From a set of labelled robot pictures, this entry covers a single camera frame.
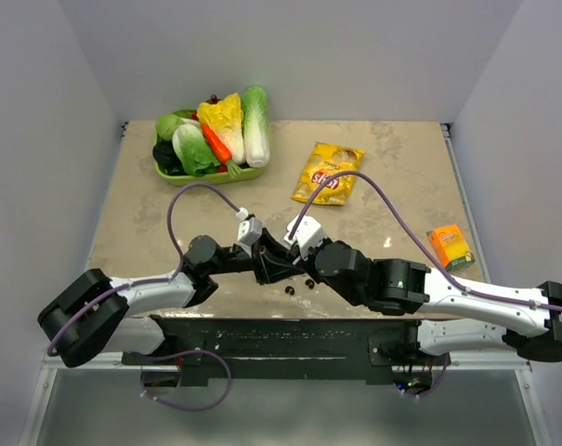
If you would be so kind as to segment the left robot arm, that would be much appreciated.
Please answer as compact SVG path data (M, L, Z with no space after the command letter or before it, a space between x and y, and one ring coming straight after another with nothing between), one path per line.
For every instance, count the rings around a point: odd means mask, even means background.
M214 276L243 272L253 273L256 282L264 285L300 270L290 250L267 230L232 246L198 236L183 255L181 268L162 275L118 278L89 269L38 315L49 340L47 354L61 358L69 368L108 351L137 352L155 364L166 364L175 356L176 342L149 313L195 307L217 290Z

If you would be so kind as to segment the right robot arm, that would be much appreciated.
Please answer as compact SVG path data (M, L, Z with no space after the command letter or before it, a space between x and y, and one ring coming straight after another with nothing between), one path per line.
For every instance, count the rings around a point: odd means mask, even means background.
M370 259L342 242L287 239L294 263L350 305L388 316L443 313L443 324L424 321L401 337L399 358L410 365L455 350L512 349L529 361L562 361L562 288L509 288L449 277L403 259Z

